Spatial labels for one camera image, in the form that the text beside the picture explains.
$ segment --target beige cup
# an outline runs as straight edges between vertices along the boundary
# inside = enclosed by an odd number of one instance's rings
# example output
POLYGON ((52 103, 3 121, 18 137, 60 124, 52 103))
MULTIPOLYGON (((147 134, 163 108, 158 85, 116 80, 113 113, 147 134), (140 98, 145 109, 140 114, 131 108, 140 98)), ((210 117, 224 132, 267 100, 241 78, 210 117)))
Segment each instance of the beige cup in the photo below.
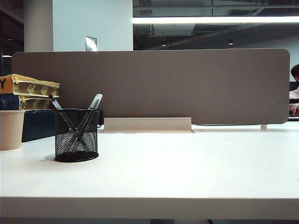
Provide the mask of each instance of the beige cup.
POLYGON ((0 111, 0 150, 21 147, 25 111, 0 111))

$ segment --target desk divider panel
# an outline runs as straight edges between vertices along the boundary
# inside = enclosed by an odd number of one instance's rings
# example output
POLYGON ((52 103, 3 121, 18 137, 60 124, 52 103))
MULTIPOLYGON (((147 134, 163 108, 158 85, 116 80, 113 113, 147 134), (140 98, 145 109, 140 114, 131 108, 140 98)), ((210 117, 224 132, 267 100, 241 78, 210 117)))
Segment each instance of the desk divider panel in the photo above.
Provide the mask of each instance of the desk divider panel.
POLYGON ((13 73, 60 83, 64 108, 102 93, 106 118, 191 117, 193 124, 288 119, 285 49, 21 52, 13 73))

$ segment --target stack of books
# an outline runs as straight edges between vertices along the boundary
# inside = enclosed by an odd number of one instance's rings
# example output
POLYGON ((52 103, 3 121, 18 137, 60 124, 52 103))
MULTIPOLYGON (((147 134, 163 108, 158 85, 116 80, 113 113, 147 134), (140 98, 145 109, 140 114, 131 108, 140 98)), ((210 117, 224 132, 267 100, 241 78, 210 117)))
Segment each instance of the stack of books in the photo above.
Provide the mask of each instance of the stack of books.
POLYGON ((48 96, 58 95, 59 84, 12 74, 0 77, 0 110, 53 109, 48 96))

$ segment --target person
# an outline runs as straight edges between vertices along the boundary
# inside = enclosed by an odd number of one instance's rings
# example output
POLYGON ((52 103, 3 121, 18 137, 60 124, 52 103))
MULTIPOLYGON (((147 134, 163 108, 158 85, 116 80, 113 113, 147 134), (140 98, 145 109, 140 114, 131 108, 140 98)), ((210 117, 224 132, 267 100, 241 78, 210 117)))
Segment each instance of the person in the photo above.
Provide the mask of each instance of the person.
MULTIPOLYGON (((291 69, 291 74, 296 80, 296 82, 299 82, 299 64, 295 65, 291 69)), ((299 98, 299 87, 295 90, 290 91, 290 99, 298 99, 299 98)), ((295 117, 299 117, 299 104, 290 104, 289 110, 292 111, 293 115, 295 117)))

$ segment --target ceiling lamp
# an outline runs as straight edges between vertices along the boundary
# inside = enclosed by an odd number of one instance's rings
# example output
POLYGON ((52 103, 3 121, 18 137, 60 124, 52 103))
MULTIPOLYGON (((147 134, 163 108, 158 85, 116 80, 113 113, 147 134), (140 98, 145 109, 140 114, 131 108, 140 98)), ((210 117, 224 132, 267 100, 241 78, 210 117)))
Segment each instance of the ceiling lamp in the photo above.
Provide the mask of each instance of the ceiling lamp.
POLYGON ((182 23, 299 23, 299 16, 216 16, 216 17, 150 17, 133 18, 133 24, 182 23))

